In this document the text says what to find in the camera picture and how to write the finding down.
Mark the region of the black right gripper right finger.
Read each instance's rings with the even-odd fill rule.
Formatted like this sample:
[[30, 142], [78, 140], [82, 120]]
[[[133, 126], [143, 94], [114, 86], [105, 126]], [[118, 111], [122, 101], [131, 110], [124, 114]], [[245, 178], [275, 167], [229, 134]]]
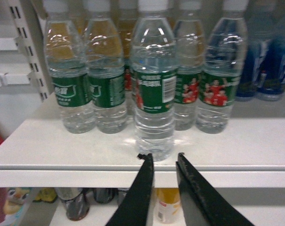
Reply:
[[177, 182], [187, 226], [252, 226], [188, 161], [176, 161]]

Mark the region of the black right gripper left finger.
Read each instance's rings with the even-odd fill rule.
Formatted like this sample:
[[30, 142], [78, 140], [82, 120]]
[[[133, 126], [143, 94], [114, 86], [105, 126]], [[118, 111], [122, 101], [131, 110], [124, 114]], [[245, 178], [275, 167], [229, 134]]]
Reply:
[[154, 161], [152, 154], [138, 154], [144, 162], [138, 171], [128, 193], [108, 226], [151, 226], [154, 212]]

